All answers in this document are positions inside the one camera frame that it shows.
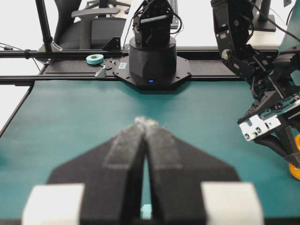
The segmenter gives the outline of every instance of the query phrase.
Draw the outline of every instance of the metal bracket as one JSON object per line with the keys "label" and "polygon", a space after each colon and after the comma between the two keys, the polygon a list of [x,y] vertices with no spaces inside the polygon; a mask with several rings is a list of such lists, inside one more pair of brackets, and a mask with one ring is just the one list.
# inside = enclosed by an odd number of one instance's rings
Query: metal bracket
{"label": "metal bracket", "polygon": [[[59,53],[63,50],[62,47],[60,47],[54,41],[52,41],[52,43],[51,43],[51,49],[52,49],[53,53]],[[45,51],[46,51],[45,50],[45,45],[43,44],[42,47],[40,47],[40,49],[38,50],[38,52],[45,52]]]}
{"label": "metal bracket", "polygon": [[113,37],[102,50],[121,50],[121,38]]}
{"label": "metal bracket", "polygon": [[98,72],[96,72],[95,77],[98,77],[99,75],[101,75],[100,77],[103,78],[106,77],[106,65],[104,65]]}
{"label": "metal bracket", "polygon": [[272,116],[266,120],[262,120],[258,115],[255,115],[249,120],[252,125],[249,125],[248,121],[240,124],[242,133],[248,142],[281,125],[279,119],[277,118],[277,115]]}

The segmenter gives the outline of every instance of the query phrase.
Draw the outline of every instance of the chair armrest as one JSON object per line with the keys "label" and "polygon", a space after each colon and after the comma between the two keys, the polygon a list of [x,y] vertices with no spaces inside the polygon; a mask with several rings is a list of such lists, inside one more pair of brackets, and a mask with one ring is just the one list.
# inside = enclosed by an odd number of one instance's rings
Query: chair armrest
{"label": "chair armrest", "polygon": [[118,14],[121,10],[118,8],[94,8],[94,9],[83,9],[72,12],[72,18],[80,17],[93,17],[95,18],[98,15],[107,15],[107,14]]}
{"label": "chair armrest", "polygon": [[92,22],[96,16],[118,14],[119,12],[118,8],[83,9],[72,12],[72,18],[79,17],[81,19],[80,49],[90,49]]}
{"label": "chair armrest", "polygon": [[86,5],[89,6],[90,4],[95,4],[97,2],[99,2],[100,0],[92,0],[92,1],[87,1]]}

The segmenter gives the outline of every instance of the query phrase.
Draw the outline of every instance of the orange object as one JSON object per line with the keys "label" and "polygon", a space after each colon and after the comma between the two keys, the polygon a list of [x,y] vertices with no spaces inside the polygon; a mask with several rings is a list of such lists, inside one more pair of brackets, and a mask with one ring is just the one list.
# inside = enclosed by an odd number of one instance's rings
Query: orange object
{"label": "orange object", "polygon": [[[300,135],[298,135],[295,138],[296,141],[296,145],[298,147],[298,150],[300,151]],[[292,164],[290,164],[290,172],[293,175],[294,178],[296,178],[297,180],[300,180],[300,169],[297,169],[295,166],[293,166]]]}

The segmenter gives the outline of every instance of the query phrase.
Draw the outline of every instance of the black cylindrical base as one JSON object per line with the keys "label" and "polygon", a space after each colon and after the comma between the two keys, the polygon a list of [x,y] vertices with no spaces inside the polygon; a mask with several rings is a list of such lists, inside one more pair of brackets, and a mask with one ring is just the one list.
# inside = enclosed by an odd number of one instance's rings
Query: black cylindrical base
{"label": "black cylindrical base", "polygon": [[129,71],[147,82],[172,78],[177,66],[176,40],[171,37],[167,46],[158,49],[142,48],[130,40]]}

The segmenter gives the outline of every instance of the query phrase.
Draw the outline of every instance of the white bracket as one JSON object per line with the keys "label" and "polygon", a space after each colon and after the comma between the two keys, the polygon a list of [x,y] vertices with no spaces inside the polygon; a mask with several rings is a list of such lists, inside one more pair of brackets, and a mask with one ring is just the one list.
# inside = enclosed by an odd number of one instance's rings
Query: white bracket
{"label": "white bracket", "polygon": [[106,65],[104,65],[98,72],[96,72],[95,77],[101,75],[102,77],[106,77]]}
{"label": "white bracket", "polygon": [[262,120],[258,115],[255,115],[249,121],[240,124],[242,133],[248,142],[281,125],[277,115],[266,120]]}

